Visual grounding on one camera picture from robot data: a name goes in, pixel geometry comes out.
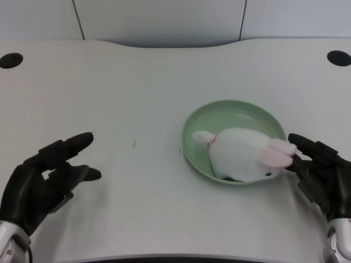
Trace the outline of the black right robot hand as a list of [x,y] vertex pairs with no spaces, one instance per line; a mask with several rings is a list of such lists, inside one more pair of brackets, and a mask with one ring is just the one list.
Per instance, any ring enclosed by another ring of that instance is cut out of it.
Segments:
[[286,168],[296,173],[298,187],[312,203],[316,203],[328,222],[350,218],[350,161],[338,151],[320,141],[312,141],[291,133],[288,141],[310,158],[303,160],[293,155],[293,163]]

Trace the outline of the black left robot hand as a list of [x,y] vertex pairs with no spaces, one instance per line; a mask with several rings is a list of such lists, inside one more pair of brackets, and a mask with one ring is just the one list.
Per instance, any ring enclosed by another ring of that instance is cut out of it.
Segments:
[[99,170],[68,162],[93,140],[91,132],[58,140],[17,166],[2,195],[1,220],[19,226],[31,236],[48,214],[73,198],[78,184],[101,179]]

